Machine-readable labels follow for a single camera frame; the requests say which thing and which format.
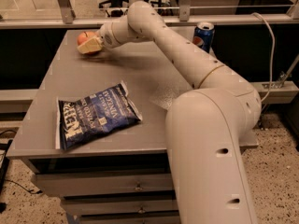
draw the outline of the pepsi can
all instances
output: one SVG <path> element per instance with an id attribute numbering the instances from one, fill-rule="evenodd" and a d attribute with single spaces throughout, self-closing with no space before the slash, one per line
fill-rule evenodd
<path id="1" fill-rule="evenodd" d="M 207 53 L 212 45 L 215 29 L 210 22 L 200 22 L 194 29 L 193 44 Z"/>

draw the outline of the kettle chips bag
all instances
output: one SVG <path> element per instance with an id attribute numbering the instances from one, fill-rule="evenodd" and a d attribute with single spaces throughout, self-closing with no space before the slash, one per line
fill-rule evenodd
<path id="1" fill-rule="evenodd" d="M 123 82 L 75 102 L 58 101 L 60 148 L 83 145 L 142 120 Z"/>

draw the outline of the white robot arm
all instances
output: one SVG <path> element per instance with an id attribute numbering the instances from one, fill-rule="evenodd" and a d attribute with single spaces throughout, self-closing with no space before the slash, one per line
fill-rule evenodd
<path id="1" fill-rule="evenodd" d="M 261 114 L 239 74 L 168 28 L 144 2 L 98 31 L 104 46 L 153 41 L 194 88 L 166 117 L 167 153 L 182 224 L 257 223 L 239 140 Z"/>

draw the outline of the gray table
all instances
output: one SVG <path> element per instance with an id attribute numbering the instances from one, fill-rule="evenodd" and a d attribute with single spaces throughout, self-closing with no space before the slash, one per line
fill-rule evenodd
<path id="1" fill-rule="evenodd" d="M 7 156 L 11 159 L 74 157 L 119 152 L 165 152 L 165 102 L 190 89 L 189 84 L 151 42 L 126 44 L 95 56 L 76 49 L 68 31 L 54 57 Z M 55 148 L 57 99 L 75 101 L 123 80 L 143 121 L 69 151 Z"/>

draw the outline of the terrazzo floor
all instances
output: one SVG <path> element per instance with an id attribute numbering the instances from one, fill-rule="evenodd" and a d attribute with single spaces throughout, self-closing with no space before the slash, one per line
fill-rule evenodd
<path id="1" fill-rule="evenodd" d="M 264 130 L 254 129 L 260 145 L 243 154 L 259 223 L 297 224 L 299 153 L 296 138 L 276 111 L 263 116 L 263 126 Z M 11 161 L 6 179 L 38 191 L 30 182 L 31 175 L 21 161 Z M 11 182 L 5 182 L 0 203 L 7 204 L 7 209 L 0 214 L 1 224 L 67 223 L 58 199 L 30 194 Z"/>

